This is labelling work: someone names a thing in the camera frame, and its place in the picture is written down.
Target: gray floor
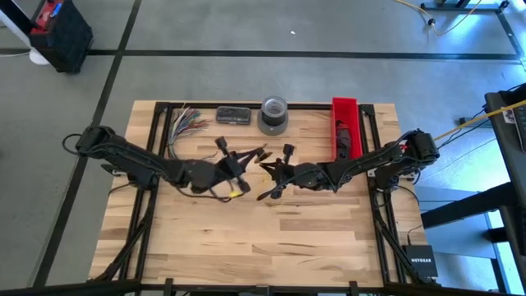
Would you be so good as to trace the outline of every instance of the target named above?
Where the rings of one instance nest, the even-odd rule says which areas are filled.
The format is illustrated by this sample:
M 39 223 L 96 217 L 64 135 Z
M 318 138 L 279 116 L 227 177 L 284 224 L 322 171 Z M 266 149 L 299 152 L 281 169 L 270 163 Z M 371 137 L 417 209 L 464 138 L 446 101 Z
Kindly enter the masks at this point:
M 117 48 L 132 3 L 75 0 L 94 27 L 95 49 Z M 36 1 L 20 5 L 29 11 Z M 517 1 L 505 14 L 526 48 L 526 7 Z M 460 18 L 434 15 L 441 30 Z M 0 48 L 21 47 L 0 29 Z M 416 12 L 390 0 L 143 0 L 127 47 L 513 53 L 494 14 L 476 13 L 450 35 L 436 37 Z M 68 76 L 25 56 L 0 58 L 0 289 L 23 287 L 32 279 L 75 161 L 60 140 L 90 123 L 112 61 L 88 57 L 81 74 Z M 478 112 L 486 92 L 524 81 L 518 62 L 125 57 L 103 124 L 123 132 L 135 99 L 352 96 L 396 103 L 404 130 L 419 127 L 438 135 L 456 118 Z M 492 131 L 478 130 L 447 146 L 440 161 L 423 172 L 421 184 L 479 191 L 502 183 L 506 173 L 493 138 Z M 90 161 L 49 284 L 86 279 L 110 183 L 99 162 Z

